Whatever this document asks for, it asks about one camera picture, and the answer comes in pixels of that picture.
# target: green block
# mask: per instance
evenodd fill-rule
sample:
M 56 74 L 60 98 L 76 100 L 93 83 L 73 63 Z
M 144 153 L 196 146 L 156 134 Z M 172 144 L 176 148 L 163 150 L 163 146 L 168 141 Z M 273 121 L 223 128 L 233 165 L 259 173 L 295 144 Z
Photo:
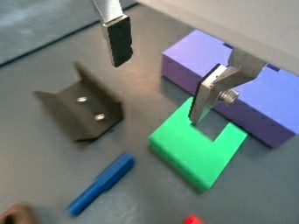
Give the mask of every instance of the green block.
M 192 126 L 192 97 L 149 136 L 149 146 L 201 192 L 213 185 L 248 133 L 228 123 L 215 141 Z

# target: black angle bracket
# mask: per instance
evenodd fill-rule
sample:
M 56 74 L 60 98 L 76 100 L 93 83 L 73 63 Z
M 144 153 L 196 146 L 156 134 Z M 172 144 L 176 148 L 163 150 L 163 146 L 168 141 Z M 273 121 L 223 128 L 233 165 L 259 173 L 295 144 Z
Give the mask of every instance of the black angle bracket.
M 77 83 L 57 94 L 40 91 L 34 94 L 70 139 L 92 141 L 122 120 L 121 101 L 78 62 L 74 67 Z

